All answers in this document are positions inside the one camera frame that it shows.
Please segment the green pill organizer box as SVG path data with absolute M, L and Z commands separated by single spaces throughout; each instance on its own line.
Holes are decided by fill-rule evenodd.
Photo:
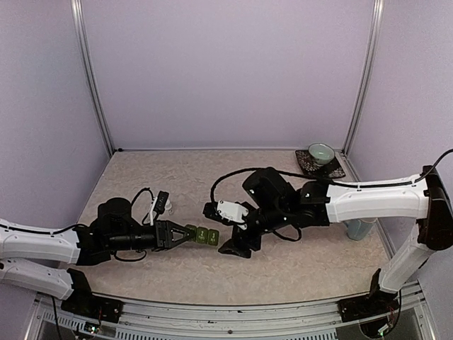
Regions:
M 206 244 L 212 247 L 216 247 L 219 244 L 219 230 L 195 225 L 186 225 L 185 227 L 193 231 L 194 235 L 190 239 L 191 242 Z

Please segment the white pill bottle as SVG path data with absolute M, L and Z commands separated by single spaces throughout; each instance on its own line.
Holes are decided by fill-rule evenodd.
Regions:
M 169 214 L 169 215 L 172 215 L 174 213 L 174 209 L 173 209 L 173 204 L 170 200 L 167 200 L 166 201 L 166 204 L 165 204 L 165 211 Z

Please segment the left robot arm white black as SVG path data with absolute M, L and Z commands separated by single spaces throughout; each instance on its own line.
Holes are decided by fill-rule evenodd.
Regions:
M 145 225 L 132 217 L 132 203 L 111 198 L 98 206 L 97 218 L 89 225 L 76 224 L 63 229 L 46 229 L 1 221 L 1 283 L 50 295 L 70 298 L 84 315 L 99 308 L 83 272 L 50 268 L 42 260 L 70 266 L 96 266 L 111 260 L 119 251 L 163 251 L 195 238 L 193 229 L 169 220 L 159 220 L 167 192 L 159 192 L 151 204 Z

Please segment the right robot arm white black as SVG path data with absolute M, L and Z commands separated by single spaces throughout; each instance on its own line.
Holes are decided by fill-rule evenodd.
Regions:
M 231 238 L 221 254 L 250 258 L 260 249 L 261 237 L 287 225 L 297 230 L 333 223 L 381 217 L 412 217 L 410 236 L 391 260 L 372 276 L 370 290 L 339 303 L 346 311 L 359 307 L 375 315 L 391 304 L 403 284 L 436 251 L 452 246 L 452 206 L 436 166 L 420 174 L 371 182 L 337 182 L 309 178 L 300 188 L 273 167 L 250 168 L 242 187 L 257 205 L 211 199 L 203 214 L 231 225 Z

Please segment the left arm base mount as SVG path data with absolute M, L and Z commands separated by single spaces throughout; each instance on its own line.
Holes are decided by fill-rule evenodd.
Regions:
M 123 302 L 93 294 L 74 292 L 61 303 L 61 309 L 78 316 L 117 324 L 123 309 Z

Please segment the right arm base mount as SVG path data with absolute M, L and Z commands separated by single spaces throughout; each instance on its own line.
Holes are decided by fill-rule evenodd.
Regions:
M 394 297 L 379 300 L 361 295 L 339 300 L 337 305 L 342 322 L 351 322 L 397 310 L 400 303 Z

